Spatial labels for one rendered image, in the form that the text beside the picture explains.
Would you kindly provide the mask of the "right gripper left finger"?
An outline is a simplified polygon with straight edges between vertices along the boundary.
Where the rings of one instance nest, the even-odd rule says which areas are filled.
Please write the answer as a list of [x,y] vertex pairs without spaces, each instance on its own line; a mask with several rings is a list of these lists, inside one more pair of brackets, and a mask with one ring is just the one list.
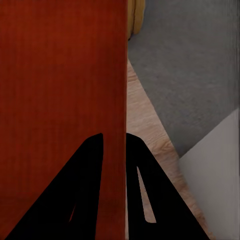
[[103,154],[87,138],[5,240],[95,240]]

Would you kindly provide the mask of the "storage box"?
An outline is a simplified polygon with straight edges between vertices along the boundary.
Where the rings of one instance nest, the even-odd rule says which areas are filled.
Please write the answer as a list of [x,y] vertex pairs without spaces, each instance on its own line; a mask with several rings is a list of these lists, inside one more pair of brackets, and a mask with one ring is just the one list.
[[0,0],[0,240],[103,134],[95,240],[125,240],[128,0]]

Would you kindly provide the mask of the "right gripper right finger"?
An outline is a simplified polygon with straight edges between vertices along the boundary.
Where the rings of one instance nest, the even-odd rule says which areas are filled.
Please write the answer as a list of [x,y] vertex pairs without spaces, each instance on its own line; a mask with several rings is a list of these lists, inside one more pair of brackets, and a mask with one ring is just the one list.
[[[145,220],[139,168],[156,223]],[[126,133],[129,240],[210,240],[145,142]]]

